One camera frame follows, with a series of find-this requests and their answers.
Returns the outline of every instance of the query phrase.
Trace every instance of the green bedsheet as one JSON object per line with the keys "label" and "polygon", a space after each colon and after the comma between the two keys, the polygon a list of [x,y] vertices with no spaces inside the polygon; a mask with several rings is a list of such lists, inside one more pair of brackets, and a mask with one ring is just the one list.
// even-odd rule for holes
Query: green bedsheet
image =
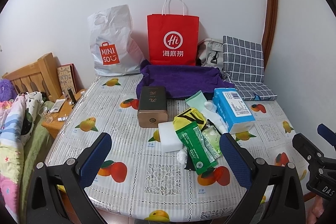
{"label": "green bedsheet", "polygon": [[[47,105],[49,108],[53,106],[53,102],[47,101],[43,105]],[[21,186],[20,186],[20,224],[26,223],[26,205],[29,192],[29,185],[33,171],[38,162],[44,161],[54,139],[49,135],[46,128],[42,124],[42,119],[38,115],[35,120],[35,126],[31,133],[30,139],[27,141],[24,147],[25,165],[23,168]]]}

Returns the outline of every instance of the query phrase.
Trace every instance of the yellow cloth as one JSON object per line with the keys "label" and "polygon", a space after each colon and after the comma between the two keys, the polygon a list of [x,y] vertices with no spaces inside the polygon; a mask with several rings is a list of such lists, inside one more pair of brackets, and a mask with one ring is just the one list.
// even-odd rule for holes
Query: yellow cloth
{"label": "yellow cloth", "polygon": [[196,121],[200,130],[203,130],[207,123],[207,120],[203,116],[203,114],[197,109],[191,107],[174,117],[174,129],[175,131],[178,131],[179,129],[184,128],[193,121]]}

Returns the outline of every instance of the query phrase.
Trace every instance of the purple plush toy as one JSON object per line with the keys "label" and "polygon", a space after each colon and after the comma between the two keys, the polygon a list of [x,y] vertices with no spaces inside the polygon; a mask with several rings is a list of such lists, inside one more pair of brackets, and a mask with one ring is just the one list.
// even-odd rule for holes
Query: purple plush toy
{"label": "purple plush toy", "polygon": [[0,80],[0,102],[15,99],[17,93],[11,81],[8,79]]}

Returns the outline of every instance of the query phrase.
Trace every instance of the white plastic bag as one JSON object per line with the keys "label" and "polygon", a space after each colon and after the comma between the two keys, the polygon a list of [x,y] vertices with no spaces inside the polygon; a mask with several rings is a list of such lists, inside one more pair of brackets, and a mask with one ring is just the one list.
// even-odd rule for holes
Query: white plastic bag
{"label": "white plastic bag", "polygon": [[140,72],[144,57],[131,38],[132,18],[128,5],[112,7],[88,17],[90,50],[98,76]]}

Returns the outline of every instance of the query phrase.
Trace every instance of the wooden door frame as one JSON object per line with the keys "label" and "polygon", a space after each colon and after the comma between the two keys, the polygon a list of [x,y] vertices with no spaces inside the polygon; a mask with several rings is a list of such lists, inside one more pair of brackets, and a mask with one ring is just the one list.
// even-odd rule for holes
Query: wooden door frame
{"label": "wooden door frame", "polygon": [[265,68],[273,45],[274,33],[277,25],[277,16],[278,16],[278,0],[267,0],[265,29],[261,42],[262,50],[264,53]]}

